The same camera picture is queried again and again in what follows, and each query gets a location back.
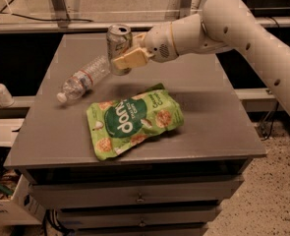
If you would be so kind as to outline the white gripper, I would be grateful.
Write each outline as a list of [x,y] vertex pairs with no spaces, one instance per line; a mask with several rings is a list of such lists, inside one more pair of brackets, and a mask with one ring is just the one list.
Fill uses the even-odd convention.
[[150,54],[151,59],[158,63],[172,61],[178,57],[170,22],[155,26],[147,33],[135,34],[132,47],[135,49],[125,52],[111,61],[116,69],[125,70],[142,67],[148,63]]

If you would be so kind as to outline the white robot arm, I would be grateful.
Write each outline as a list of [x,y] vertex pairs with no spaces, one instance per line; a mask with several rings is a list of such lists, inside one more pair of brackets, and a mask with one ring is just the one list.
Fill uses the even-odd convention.
[[238,51],[290,116],[290,46],[266,31],[242,0],[206,0],[200,14],[153,27],[111,60],[118,70],[163,63],[188,53]]

